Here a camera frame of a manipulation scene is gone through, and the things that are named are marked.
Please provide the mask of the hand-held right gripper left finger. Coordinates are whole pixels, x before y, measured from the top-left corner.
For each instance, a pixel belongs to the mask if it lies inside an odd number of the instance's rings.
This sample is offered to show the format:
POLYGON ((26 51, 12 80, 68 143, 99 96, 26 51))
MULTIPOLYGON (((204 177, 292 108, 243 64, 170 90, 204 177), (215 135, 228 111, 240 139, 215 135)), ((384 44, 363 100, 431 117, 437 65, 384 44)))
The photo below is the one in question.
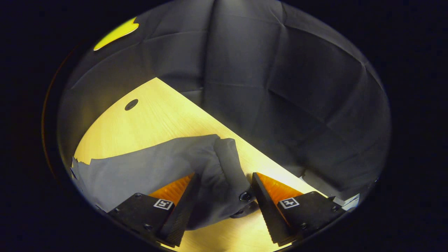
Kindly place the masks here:
POLYGON ((200 176, 189 174, 150 195, 134 193, 108 216, 147 242, 179 247, 200 190, 200 176))

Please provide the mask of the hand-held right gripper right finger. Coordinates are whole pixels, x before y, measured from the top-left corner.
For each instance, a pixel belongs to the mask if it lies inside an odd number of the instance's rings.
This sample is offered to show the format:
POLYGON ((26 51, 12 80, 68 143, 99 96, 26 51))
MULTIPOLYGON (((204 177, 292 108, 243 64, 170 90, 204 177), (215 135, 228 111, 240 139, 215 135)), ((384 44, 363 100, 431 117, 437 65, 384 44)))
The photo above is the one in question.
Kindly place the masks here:
POLYGON ((252 174, 251 187, 269 235, 279 246, 301 242, 346 213, 332 197, 302 193, 261 173, 252 174))

